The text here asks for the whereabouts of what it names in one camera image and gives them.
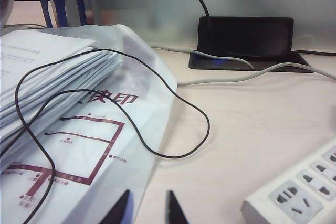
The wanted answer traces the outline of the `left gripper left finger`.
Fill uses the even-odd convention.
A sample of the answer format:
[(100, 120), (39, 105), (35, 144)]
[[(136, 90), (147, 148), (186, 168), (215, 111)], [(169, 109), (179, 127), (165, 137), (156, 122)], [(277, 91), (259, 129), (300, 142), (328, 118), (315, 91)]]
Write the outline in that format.
[(122, 223), (126, 215), (129, 196), (130, 190), (127, 189), (113, 205), (113, 207), (109, 210), (109, 212), (105, 215), (105, 217), (101, 220), (101, 224)]

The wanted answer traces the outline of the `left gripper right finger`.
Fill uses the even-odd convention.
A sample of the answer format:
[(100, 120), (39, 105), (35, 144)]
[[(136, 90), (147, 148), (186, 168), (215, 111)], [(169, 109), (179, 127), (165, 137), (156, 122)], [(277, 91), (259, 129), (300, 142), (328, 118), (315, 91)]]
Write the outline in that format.
[(188, 220), (172, 190), (168, 190), (166, 194), (165, 223), (188, 224)]

